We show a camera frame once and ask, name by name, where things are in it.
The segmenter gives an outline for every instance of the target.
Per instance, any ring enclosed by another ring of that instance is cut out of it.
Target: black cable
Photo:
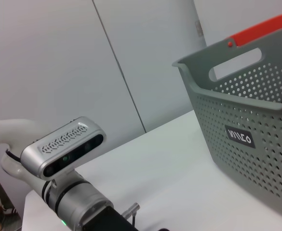
[[[49,185],[50,181],[46,181],[44,183],[44,186],[42,188],[42,192],[41,192],[41,198],[44,200],[44,193],[45,193],[45,190],[46,190],[46,187]]]
[[[135,227],[135,216],[132,216],[132,226]]]
[[[6,150],[6,154],[12,158],[13,160],[17,161],[17,162],[21,162],[21,159],[19,157],[17,157],[16,155],[13,155],[8,149]]]

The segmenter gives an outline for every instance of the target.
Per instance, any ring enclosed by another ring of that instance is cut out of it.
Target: perforated basket wall
[[[232,38],[174,66],[182,79],[216,164],[246,190],[282,212],[282,30],[241,47]],[[216,82],[210,69],[252,49],[256,64]],[[229,138],[226,126],[251,133],[255,148]]]

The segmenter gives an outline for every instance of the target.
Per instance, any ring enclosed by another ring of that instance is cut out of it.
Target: basket handle hole
[[[221,63],[210,69],[208,76],[210,80],[216,82],[229,74],[235,73],[245,67],[248,67],[262,58],[262,52],[259,48],[255,48],[244,54],[238,55],[224,63]]]

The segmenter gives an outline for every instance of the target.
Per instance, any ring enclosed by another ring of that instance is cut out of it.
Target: black band
[[[55,203],[55,213],[57,214],[57,210],[58,210],[58,206],[59,206],[59,203],[60,201],[62,200],[62,198],[64,197],[64,195],[70,190],[72,189],[73,187],[77,186],[78,184],[83,184],[83,183],[88,183],[90,184],[88,181],[86,180],[79,180],[79,181],[76,181],[74,182],[73,184],[69,185],[68,187],[66,187],[59,195],[59,197],[57,198],[57,201]]]
[[[50,191],[51,191],[51,186],[49,187],[48,191],[46,192],[46,195],[45,195],[45,202],[46,204],[49,206],[49,198],[50,198]]]
[[[44,193],[45,193],[45,189],[46,187],[49,185],[50,181],[45,182],[43,188],[42,188],[42,193],[41,193],[41,197],[44,200]]]
[[[16,155],[13,155],[8,149],[6,150],[6,154],[12,158],[13,160],[17,161],[17,162],[21,162],[21,159],[19,157],[17,157]]]

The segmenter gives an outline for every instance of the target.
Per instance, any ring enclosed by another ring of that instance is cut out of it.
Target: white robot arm
[[[27,119],[0,120],[0,143],[9,145],[10,152],[16,158],[20,158],[22,151],[33,141],[40,139],[50,131],[47,127]],[[8,155],[4,155],[1,166],[9,175],[25,181],[36,193],[41,196],[45,184],[30,174],[20,162],[15,161]]]
[[[26,119],[0,120],[0,143],[9,145],[1,160],[11,176],[25,181],[73,231],[137,231],[126,221],[138,204],[122,216],[113,204],[74,168],[106,139],[93,121],[80,117],[50,133]]]

